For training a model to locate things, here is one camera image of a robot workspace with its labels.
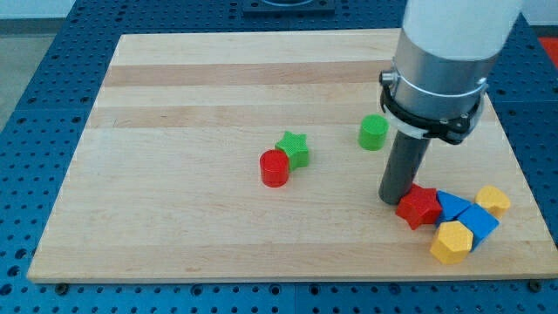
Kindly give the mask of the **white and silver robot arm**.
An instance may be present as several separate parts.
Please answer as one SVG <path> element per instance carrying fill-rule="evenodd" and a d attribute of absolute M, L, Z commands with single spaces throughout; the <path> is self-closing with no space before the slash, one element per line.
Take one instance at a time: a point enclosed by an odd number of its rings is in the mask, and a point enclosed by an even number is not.
<path fill-rule="evenodd" d="M 452 145 L 476 127 L 487 77 L 522 0 L 409 0 L 391 68 L 380 74 L 387 119 L 416 140 Z"/>

